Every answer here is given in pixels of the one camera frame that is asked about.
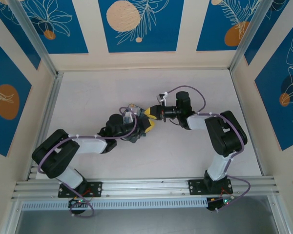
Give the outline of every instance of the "white work surface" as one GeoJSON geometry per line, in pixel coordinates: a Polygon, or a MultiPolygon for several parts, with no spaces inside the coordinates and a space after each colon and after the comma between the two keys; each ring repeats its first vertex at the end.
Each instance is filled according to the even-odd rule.
{"type": "MultiPolygon", "coordinates": [[[[52,116],[48,136],[57,129],[69,134],[95,135],[121,106],[134,103],[144,109],[157,105],[156,96],[179,85],[199,89],[207,105],[202,112],[231,110],[248,136],[244,152],[232,162],[232,176],[260,176],[260,169],[228,70],[137,69],[66,72],[52,116]]],[[[202,98],[189,92],[193,110],[202,98]]],[[[171,93],[167,105],[175,105],[171,93]]],[[[210,166],[214,150],[207,130],[185,130],[156,121],[153,130],[136,143],[117,141],[108,154],[76,155],[70,165],[85,178],[199,177],[210,166]]]]}

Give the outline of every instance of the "perforated strip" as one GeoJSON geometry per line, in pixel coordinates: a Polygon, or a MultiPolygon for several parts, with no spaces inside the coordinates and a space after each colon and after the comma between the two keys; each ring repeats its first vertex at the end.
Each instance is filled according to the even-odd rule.
{"type": "MultiPolygon", "coordinates": [[[[93,200],[91,205],[96,210],[115,209],[154,209],[154,208],[189,208],[207,207],[206,198],[169,198],[169,199],[106,199],[93,200]]],[[[76,210],[89,209],[86,205],[76,210]]],[[[23,211],[60,211],[68,210],[68,201],[27,201],[23,203],[23,211]]]]}

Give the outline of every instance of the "robotic arm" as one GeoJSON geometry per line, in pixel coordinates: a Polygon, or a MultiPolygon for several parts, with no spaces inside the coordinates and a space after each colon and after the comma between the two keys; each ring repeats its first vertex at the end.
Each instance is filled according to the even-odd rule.
{"type": "Polygon", "coordinates": [[[205,171],[204,183],[198,183],[195,191],[201,191],[202,194],[220,194],[222,188],[231,190],[230,180],[226,177],[231,156],[239,152],[248,139],[231,111],[222,112],[218,116],[209,114],[195,113],[192,110],[188,92],[176,93],[176,105],[166,106],[168,93],[162,93],[157,96],[159,105],[150,107],[145,114],[155,120],[166,121],[166,118],[177,118],[182,128],[187,130],[207,130],[215,150],[212,164],[205,171]]]}
{"type": "Polygon", "coordinates": [[[165,122],[166,118],[177,118],[184,129],[207,130],[215,150],[213,162],[205,171],[203,181],[189,181],[189,187],[195,187],[190,190],[190,194],[221,194],[222,188],[227,188],[232,194],[226,171],[232,157],[242,151],[248,141],[233,113],[196,113],[192,110],[188,92],[184,91],[176,93],[175,106],[166,106],[167,96],[167,92],[158,95],[160,104],[145,111],[133,104],[129,105],[127,111],[121,115],[111,115],[105,127],[95,136],[70,136],[62,129],[56,130],[32,154],[33,160],[39,164],[38,170],[41,168],[49,178],[57,178],[62,183],[58,197],[74,198],[76,194],[83,195],[94,183],[98,186],[96,196],[101,196],[102,183],[90,183],[77,170],[68,166],[73,156],[82,153],[108,153],[116,147],[117,139],[135,143],[140,137],[144,137],[155,125],[151,119],[165,122]]]}
{"type": "MultiPolygon", "coordinates": [[[[68,166],[74,155],[108,153],[116,147],[117,139],[135,143],[155,125],[143,111],[133,104],[129,105],[122,115],[111,115],[105,127],[95,136],[69,136],[63,129],[58,129],[33,152],[32,158],[50,179],[56,178],[83,194],[91,185],[77,170],[68,166]]],[[[60,186],[59,197],[75,196],[67,186],[60,186]]]]}

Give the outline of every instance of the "blue panel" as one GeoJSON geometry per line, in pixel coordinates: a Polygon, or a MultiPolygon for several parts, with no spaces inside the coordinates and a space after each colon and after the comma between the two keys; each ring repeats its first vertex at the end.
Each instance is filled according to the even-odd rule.
{"type": "Polygon", "coordinates": [[[259,0],[210,0],[197,51],[235,50],[259,0]]]}
{"type": "Polygon", "coordinates": [[[293,145],[293,28],[255,83],[282,150],[293,145]]]}
{"type": "Polygon", "coordinates": [[[50,54],[88,53],[72,0],[24,0],[21,4],[50,54]]]}
{"type": "Polygon", "coordinates": [[[99,0],[108,51],[176,51],[183,0],[99,0]]]}
{"type": "Polygon", "coordinates": [[[27,55],[28,59],[31,61],[34,67],[38,69],[41,60],[38,53],[36,52],[30,40],[26,36],[25,32],[22,30],[21,26],[19,25],[19,22],[12,14],[8,5],[3,4],[1,1],[0,19],[2,20],[6,28],[10,31],[16,42],[20,45],[21,49],[27,55]]]}
{"type": "Polygon", "coordinates": [[[0,154],[7,156],[31,84],[0,47],[0,154]]]}
{"type": "Polygon", "coordinates": [[[264,40],[268,36],[269,32],[271,31],[272,27],[278,20],[279,16],[281,15],[283,9],[288,4],[288,2],[289,0],[274,0],[273,1],[269,11],[267,12],[262,23],[260,24],[254,38],[252,39],[250,45],[248,46],[244,54],[248,65],[251,63],[251,61],[255,57],[257,51],[259,50],[260,46],[263,44],[264,40]]]}

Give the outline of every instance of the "tan circle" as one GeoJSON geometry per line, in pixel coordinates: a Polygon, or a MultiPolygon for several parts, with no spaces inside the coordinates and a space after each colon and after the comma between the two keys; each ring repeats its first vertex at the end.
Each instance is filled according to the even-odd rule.
{"type": "Polygon", "coordinates": [[[118,32],[127,32],[138,26],[140,14],[137,8],[128,1],[114,2],[106,12],[108,24],[118,32]]]}
{"type": "Polygon", "coordinates": [[[239,24],[240,28],[243,28],[240,35],[240,29],[239,26],[235,25],[231,29],[229,29],[225,35],[225,44],[227,46],[237,46],[240,44],[241,39],[243,35],[246,32],[246,29],[248,28],[250,22],[242,22],[239,24]]]}
{"type": "Polygon", "coordinates": [[[13,95],[9,100],[11,102],[0,100],[0,116],[7,120],[12,120],[19,112],[20,98],[18,91],[9,84],[0,85],[0,93],[6,97],[13,95]]]}
{"type": "Polygon", "coordinates": [[[288,106],[290,103],[290,95],[288,95],[287,93],[283,93],[280,96],[279,102],[281,104],[281,106],[288,106]]]}
{"type": "Polygon", "coordinates": [[[54,40],[55,39],[55,34],[54,32],[50,31],[50,30],[45,30],[43,32],[43,35],[45,36],[45,38],[49,39],[49,40],[54,40]]]}
{"type": "Polygon", "coordinates": [[[142,38],[136,38],[136,42],[137,42],[137,43],[142,42],[142,38]]]}
{"type": "Polygon", "coordinates": [[[6,2],[6,0],[0,0],[1,3],[3,3],[4,5],[7,5],[8,3],[6,2]]]}
{"type": "Polygon", "coordinates": [[[211,3],[213,5],[219,5],[222,2],[222,0],[211,0],[211,3]]]}

